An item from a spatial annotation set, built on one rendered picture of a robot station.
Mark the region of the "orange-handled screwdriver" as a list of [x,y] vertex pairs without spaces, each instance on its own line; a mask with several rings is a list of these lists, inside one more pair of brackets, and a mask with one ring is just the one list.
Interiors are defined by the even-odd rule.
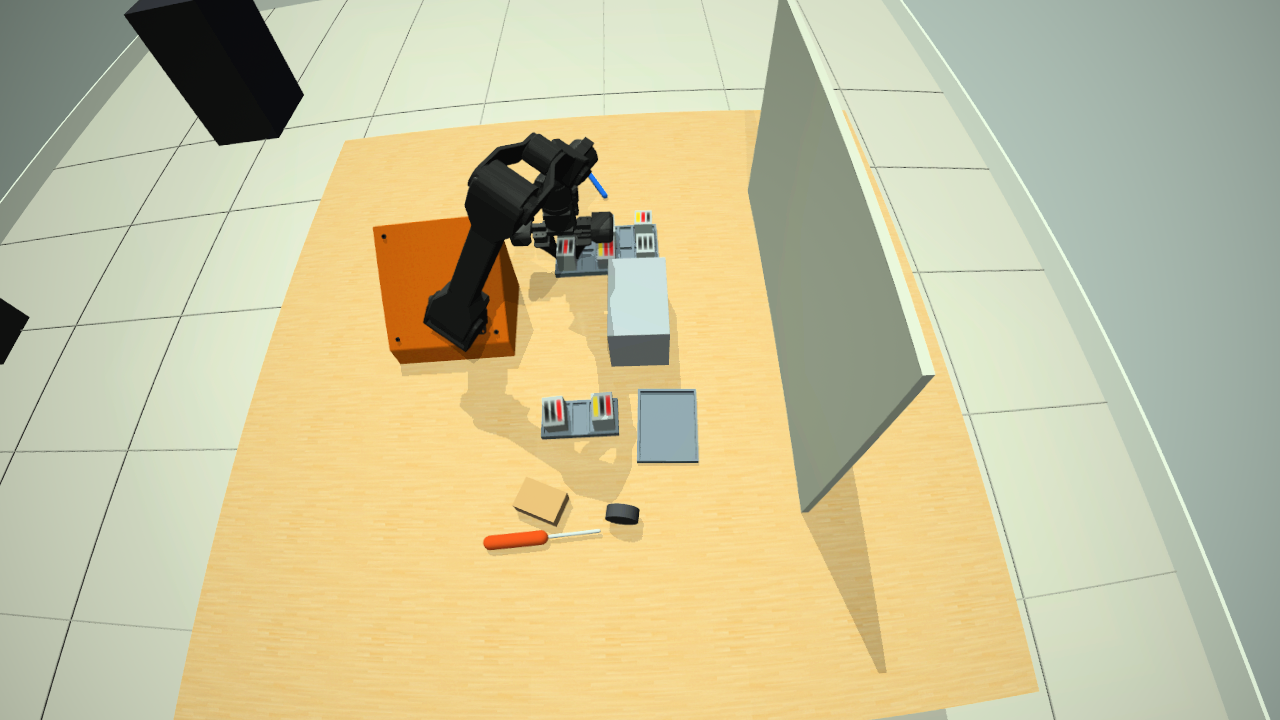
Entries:
[[524,533],[517,532],[503,536],[486,536],[486,538],[484,539],[484,547],[486,550],[509,550],[524,546],[530,547],[530,546],[545,544],[548,542],[548,538],[553,539],[566,536],[588,536],[600,532],[602,532],[600,529],[593,529],[593,530],[579,530],[579,532],[557,533],[548,536],[547,530],[530,530]]

